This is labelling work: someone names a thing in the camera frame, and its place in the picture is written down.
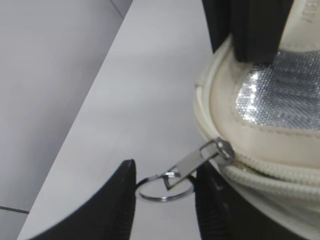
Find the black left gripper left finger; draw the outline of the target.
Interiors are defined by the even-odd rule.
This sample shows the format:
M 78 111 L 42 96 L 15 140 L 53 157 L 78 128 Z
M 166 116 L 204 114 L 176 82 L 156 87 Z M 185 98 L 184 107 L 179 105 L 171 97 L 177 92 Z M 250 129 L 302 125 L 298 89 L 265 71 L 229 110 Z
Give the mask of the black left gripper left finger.
M 136 210 L 136 163 L 124 160 L 83 205 L 36 240 L 128 240 Z

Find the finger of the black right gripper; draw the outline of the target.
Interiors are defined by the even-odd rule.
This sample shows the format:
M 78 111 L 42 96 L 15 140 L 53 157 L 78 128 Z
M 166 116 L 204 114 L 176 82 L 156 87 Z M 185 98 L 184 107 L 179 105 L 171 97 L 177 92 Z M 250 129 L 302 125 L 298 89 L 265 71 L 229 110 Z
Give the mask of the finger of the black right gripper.
M 214 54 L 230 34 L 231 1 L 202 0 L 202 6 Z
M 236 59 L 271 63 L 292 8 L 290 0 L 232 0 L 230 30 Z

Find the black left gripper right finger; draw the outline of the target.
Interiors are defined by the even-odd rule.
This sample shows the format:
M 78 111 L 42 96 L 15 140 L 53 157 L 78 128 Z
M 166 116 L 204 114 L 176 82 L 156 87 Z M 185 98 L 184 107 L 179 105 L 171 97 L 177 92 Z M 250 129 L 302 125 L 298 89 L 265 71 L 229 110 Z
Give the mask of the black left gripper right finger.
M 317 240 L 320 190 L 205 163 L 196 171 L 196 216 L 203 240 Z

